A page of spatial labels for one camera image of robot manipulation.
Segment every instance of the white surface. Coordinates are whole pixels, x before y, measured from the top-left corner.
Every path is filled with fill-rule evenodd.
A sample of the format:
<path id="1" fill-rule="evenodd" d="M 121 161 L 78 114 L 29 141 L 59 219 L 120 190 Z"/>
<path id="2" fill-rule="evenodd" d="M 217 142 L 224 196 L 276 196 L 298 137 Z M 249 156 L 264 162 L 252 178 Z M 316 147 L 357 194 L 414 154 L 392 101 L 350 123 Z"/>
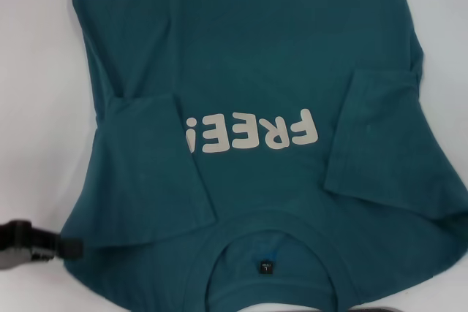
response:
<path id="1" fill-rule="evenodd" d="M 468 1 L 409 4 L 426 51 L 423 108 L 468 183 Z M 86 58 L 70 0 L 0 0 L 0 223 L 30 218 L 59 231 L 80 193 L 93 130 Z M 376 305 L 465 311 L 468 259 Z M 287 310 L 270 307 L 250 311 Z M 0 273 L 0 310 L 121 311 L 76 283 L 58 262 Z"/>

